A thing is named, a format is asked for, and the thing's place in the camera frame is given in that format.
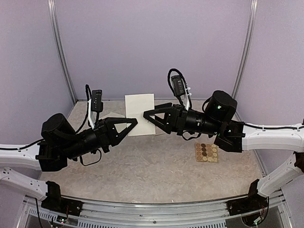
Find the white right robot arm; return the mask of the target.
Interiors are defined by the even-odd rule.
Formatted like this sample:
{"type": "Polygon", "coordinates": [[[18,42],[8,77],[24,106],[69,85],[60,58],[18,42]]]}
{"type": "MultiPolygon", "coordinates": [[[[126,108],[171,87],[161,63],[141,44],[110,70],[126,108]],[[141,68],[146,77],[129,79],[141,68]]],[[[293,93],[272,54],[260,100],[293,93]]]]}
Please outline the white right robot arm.
{"type": "Polygon", "coordinates": [[[215,137],[214,144],[226,152],[250,150],[285,150],[292,155],[267,176],[254,182],[243,200],[243,207],[253,211],[283,185],[304,173],[304,125],[252,125],[234,121],[237,101],[217,90],[205,101],[202,112],[186,109],[180,104],[157,105],[143,113],[150,123],[167,134],[197,133],[215,137]]]}

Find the cream paper envelope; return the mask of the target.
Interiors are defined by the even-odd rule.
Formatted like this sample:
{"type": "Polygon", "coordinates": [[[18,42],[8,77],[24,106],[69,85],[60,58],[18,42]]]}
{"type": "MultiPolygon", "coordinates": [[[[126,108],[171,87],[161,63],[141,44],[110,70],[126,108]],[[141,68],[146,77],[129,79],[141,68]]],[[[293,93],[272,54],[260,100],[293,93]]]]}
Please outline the cream paper envelope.
{"type": "Polygon", "coordinates": [[[125,116],[122,115],[122,114],[110,112],[109,114],[104,115],[104,116],[102,117],[102,119],[105,119],[105,118],[125,118],[125,116]]]}

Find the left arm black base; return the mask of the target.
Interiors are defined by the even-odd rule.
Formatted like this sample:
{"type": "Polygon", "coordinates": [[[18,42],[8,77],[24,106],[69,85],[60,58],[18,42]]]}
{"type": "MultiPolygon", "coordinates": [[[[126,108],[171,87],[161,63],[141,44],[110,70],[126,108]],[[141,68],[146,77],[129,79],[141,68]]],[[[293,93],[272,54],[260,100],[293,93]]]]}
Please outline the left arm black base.
{"type": "Polygon", "coordinates": [[[46,185],[46,198],[41,201],[42,208],[66,215],[80,216],[82,201],[62,197],[60,186],[53,181],[47,181],[46,185]]]}

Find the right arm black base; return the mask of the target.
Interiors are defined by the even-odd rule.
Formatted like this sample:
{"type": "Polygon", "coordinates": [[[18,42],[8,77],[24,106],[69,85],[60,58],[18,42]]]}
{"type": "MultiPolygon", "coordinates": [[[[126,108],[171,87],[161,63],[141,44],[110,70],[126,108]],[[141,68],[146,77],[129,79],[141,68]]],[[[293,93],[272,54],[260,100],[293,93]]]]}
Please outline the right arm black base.
{"type": "Polygon", "coordinates": [[[230,216],[244,214],[268,206],[268,197],[261,196],[257,189],[259,179],[250,184],[246,197],[226,202],[230,216]]]}

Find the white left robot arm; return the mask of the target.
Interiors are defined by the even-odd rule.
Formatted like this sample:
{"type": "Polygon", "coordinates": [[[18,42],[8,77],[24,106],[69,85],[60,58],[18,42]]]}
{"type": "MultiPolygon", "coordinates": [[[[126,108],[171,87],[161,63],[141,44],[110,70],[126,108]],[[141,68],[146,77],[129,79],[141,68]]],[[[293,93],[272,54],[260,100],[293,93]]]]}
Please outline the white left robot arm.
{"type": "Polygon", "coordinates": [[[62,211],[67,204],[56,183],[32,179],[12,168],[60,171],[67,167],[68,160],[76,161],[87,153],[109,152],[109,148],[118,145],[137,124],[135,118],[107,117],[77,133],[63,114],[55,114],[43,123],[41,140],[25,146],[1,146],[0,181],[37,200],[47,200],[54,210],[62,211]]]}

